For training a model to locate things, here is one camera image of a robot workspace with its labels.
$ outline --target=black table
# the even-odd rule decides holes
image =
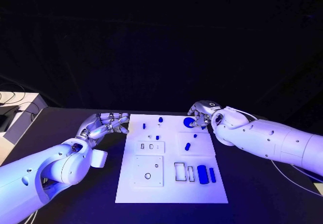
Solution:
[[[184,115],[176,112],[131,112],[46,108],[28,127],[5,161],[60,144],[75,137],[86,117],[98,112]],[[69,187],[39,210],[36,224],[92,223],[323,223],[323,198],[289,183],[271,161],[220,144],[212,134],[227,204],[116,204],[125,135],[105,136],[96,149],[108,151],[105,167],[90,168],[80,183]],[[315,191],[308,178],[277,163],[287,176]]]

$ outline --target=blue disc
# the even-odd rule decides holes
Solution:
[[[190,127],[190,123],[191,122],[194,122],[194,119],[193,118],[186,118],[184,120],[183,120],[183,125],[187,127],[187,128],[193,128],[193,127]]]

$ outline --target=robotic hand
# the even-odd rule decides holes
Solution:
[[[90,115],[75,138],[0,167],[0,224],[18,223],[79,183],[89,166],[103,167],[108,153],[92,148],[105,134],[128,133],[125,122],[127,113]]]
[[[196,120],[187,127],[209,123],[219,142],[236,146],[251,154],[323,175],[323,136],[302,132],[287,125],[256,119],[251,114],[212,101],[197,101],[189,115]]]

